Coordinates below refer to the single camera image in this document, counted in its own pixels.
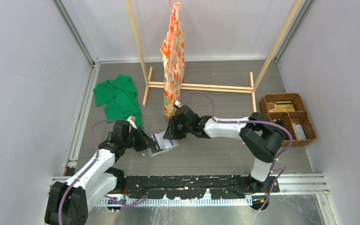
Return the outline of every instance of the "floor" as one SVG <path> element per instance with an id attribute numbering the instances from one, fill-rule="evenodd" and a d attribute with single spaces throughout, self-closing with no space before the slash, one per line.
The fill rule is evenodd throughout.
<path id="1" fill-rule="evenodd" d="M 255 80 L 263 66 L 263 60 L 240 61 L 190 61 L 186 62 L 184 83 L 202 83 L 215 85 L 249 86 L 249 72 Z M 147 70 L 153 67 L 152 81 L 162 81 L 161 62 L 146 63 Z M 118 74 L 132 77 L 139 93 L 138 101 L 142 111 L 145 132 L 159 133 L 166 130 L 168 120 L 164 116 L 163 90 L 150 89 L 147 105 L 142 107 L 145 90 L 143 74 L 139 63 L 102 64 L 97 83 L 114 80 Z M 257 103 L 263 95 L 284 93 L 285 88 L 276 62 L 272 61 L 257 91 Z M 216 104 L 215 116 L 219 118 L 242 118 L 252 112 L 250 94 L 229 92 L 207 92 Z M 211 115 L 211 103 L 203 95 L 189 95 L 182 101 L 199 116 Z M 104 106 L 97 107 L 93 99 L 89 117 L 83 135 L 77 170 L 86 164 L 95 152 L 91 136 L 91 126 L 105 120 Z M 107 138 L 112 124 L 100 124 L 95 127 L 98 143 Z M 248 174 L 253 165 L 254 156 L 242 142 L 229 138 L 197 139 L 191 135 L 180 140 L 180 146 L 149 158 L 147 152 L 132 149 L 115 164 L 125 175 L 196 175 L 196 174 Z M 311 173 L 310 164 L 303 147 L 292 147 L 281 155 L 276 167 L 287 166 L 285 173 Z"/>

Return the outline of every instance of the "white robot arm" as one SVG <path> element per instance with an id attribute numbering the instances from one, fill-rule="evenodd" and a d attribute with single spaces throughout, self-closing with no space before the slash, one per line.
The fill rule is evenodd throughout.
<path id="1" fill-rule="evenodd" d="M 198 138 L 228 137 L 242 140 L 255 156 L 255 161 L 246 179 L 237 178 L 240 183 L 233 187 L 234 190 L 236 189 L 235 195 L 244 194 L 245 191 L 243 190 L 253 193 L 266 193 L 269 185 L 270 168 L 285 139 L 285 134 L 273 126 L 258 124 L 258 120 L 268 121 L 260 113 L 253 113 L 250 117 L 237 120 L 216 119 L 211 116 L 199 117 L 190 108 L 183 105 L 176 110 L 174 116 L 170 117 L 164 138 L 183 139 L 186 134 L 190 133 Z M 262 131 L 262 134 L 259 135 L 256 131 Z M 45 213 L 45 222 L 52 225 L 58 224 L 59 203 L 63 198 L 63 193 L 69 188 L 68 184 L 76 180 L 65 198 L 61 217 L 65 225 L 84 224 L 89 211 L 104 195 L 113 190 L 124 189 L 126 179 L 123 171 L 112 166 L 125 153 L 125 150 L 134 148 L 136 151 L 142 151 L 153 145 L 157 145 L 157 143 L 139 127 L 135 128 L 134 123 L 129 119 L 116 121 L 113 131 L 98 147 L 98 158 L 95 154 L 73 177 L 64 183 L 56 182 L 52 185 Z M 231 176 L 229 179 L 229 183 L 233 184 L 234 181 L 231 180 Z M 182 180 L 184 179 L 179 179 L 179 187 L 183 186 Z"/>

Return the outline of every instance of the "floral fabric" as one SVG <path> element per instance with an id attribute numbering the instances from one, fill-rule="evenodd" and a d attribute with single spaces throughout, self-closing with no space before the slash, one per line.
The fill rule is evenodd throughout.
<path id="1" fill-rule="evenodd" d="M 180 3 L 173 4 L 169 29 L 161 46 L 164 63 L 164 107 L 165 116 L 174 115 L 173 103 L 180 98 L 181 82 L 184 76 L 184 41 L 181 31 Z"/>

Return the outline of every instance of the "wicker basket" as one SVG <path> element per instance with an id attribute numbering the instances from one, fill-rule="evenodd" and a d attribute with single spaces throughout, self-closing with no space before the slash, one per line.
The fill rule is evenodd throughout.
<path id="1" fill-rule="evenodd" d="M 294 112 L 269 112 L 274 108 L 276 102 L 291 101 L 295 109 Z M 310 118 L 307 114 L 306 108 L 297 93 L 286 94 L 268 94 L 265 95 L 259 103 L 260 112 L 270 119 L 272 122 L 281 120 L 284 127 L 292 134 L 292 146 L 306 146 L 316 139 L 316 134 L 311 124 Z M 300 124 L 306 136 L 304 140 L 298 140 L 293 123 Z M 286 137 L 282 143 L 282 147 L 289 144 L 289 137 Z"/>

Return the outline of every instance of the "wooden rack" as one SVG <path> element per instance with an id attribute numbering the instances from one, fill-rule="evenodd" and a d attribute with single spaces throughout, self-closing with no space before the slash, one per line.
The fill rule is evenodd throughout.
<path id="1" fill-rule="evenodd" d="M 143 77 L 144 77 L 144 81 L 145 81 L 145 85 L 146 85 L 145 92 L 144 92 L 144 98 L 143 98 L 143 102 L 142 102 L 142 105 L 145 106 L 147 104 L 147 97 L 148 97 L 148 92 L 149 92 L 150 88 L 164 88 L 164 83 L 151 81 L 152 67 L 150 67 L 150 71 L 147 75 L 147 69 L 146 69 L 145 63 L 144 63 L 143 50 L 142 50 L 142 46 L 140 44 L 140 37 L 139 37 L 139 32 L 137 30 L 135 14 L 133 12 L 132 0 L 126 0 L 126 4 L 127 4 L 127 9 L 129 11 L 129 15 L 130 15 L 130 20 L 132 22 L 133 32 L 135 35 L 137 50 L 139 52 L 140 63 L 142 66 Z M 253 74 L 252 74 L 252 72 L 250 72 L 249 73 L 250 87 L 182 83 L 181 89 L 250 93 L 251 98 L 252 98 L 252 111 L 256 112 L 257 111 L 256 98 L 255 98 L 256 89 L 259 86 L 260 81 L 262 80 L 262 78 L 267 70 L 268 65 L 270 64 L 271 60 L 273 59 L 274 54 L 277 52 L 279 45 L 281 44 L 282 39 L 284 38 L 284 36 L 289 28 L 289 25 L 291 24 L 293 18 L 295 17 L 300 4 L 301 4 L 301 0 L 294 1 L 293 5 L 291 7 L 291 10 L 289 11 L 289 13 L 285 19 L 285 22 L 282 25 L 281 31 L 279 32 L 277 39 L 275 40 L 273 46 L 271 47 L 270 53 L 268 54 L 267 59 L 264 62 L 264 65 L 263 65 L 262 69 L 260 70 L 259 75 L 257 76 L 256 83 L 254 83 Z"/>

